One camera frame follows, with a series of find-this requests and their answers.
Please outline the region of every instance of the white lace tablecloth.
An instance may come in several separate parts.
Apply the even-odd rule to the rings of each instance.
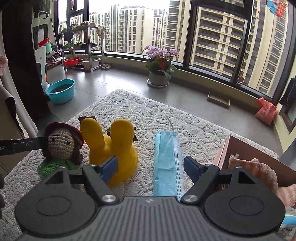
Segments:
[[[138,168],[135,175],[127,183],[116,188],[114,192],[119,196],[151,196],[153,194],[155,133],[158,130],[168,130],[169,128],[168,121],[163,114],[164,111],[170,117],[175,131],[180,135],[182,158],[190,155],[201,164],[211,163],[224,140],[229,135],[233,135],[278,159],[277,154],[273,151],[229,130],[181,110],[123,90],[116,90],[101,101],[92,104],[69,120],[68,124],[79,128],[78,117],[94,115],[102,125],[102,129],[107,130],[116,119],[130,120],[137,128],[135,133],[139,141],[134,145],[139,155]],[[86,164],[89,148],[85,143],[81,153],[83,163]],[[37,168],[43,160],[41,150],[32,151],[6,176],[5,186],[0,190],[6,202],[5,208],[2,210],[3,217],[0,220],[1,240],[15,240],[21,235],[14,217],[14,207],[20,198],[40,181]],[[191,181],[187,181],[185,190],[191,185]]]

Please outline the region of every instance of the green bucket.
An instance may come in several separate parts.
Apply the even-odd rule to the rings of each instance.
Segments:
[[[46,46],[46,53],[52,51],[52,45],[51,45],[50,41],[46,44],[43,44],[42,46]]]

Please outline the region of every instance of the blue face mask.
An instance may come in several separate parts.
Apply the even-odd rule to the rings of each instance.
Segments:
[[[172,131],[158,131],[155,134],[154,196],[184,195],[183,169],[178,133],[165,113]]]

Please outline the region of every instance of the potted orchid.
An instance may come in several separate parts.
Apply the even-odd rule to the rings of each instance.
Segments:
[[[167,86],[171,75],[174,74],[176,67],[171,64],[171,57],[178,56],[176,49],[166,49],[165,47],[156,47],[153,45],[144,48],[150,61],[146,63],[149,69],[149,80],[152,85]]]

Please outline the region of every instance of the sky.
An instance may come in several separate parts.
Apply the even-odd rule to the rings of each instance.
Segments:
[[[67,0],[59,0],[59,21],[66,20],[66,3]],[[124,6],[142,6],[151,9],[168,10],[170,0],[89,0],[89,12],[106,12],[111,9],[111,5],[119,4]]]

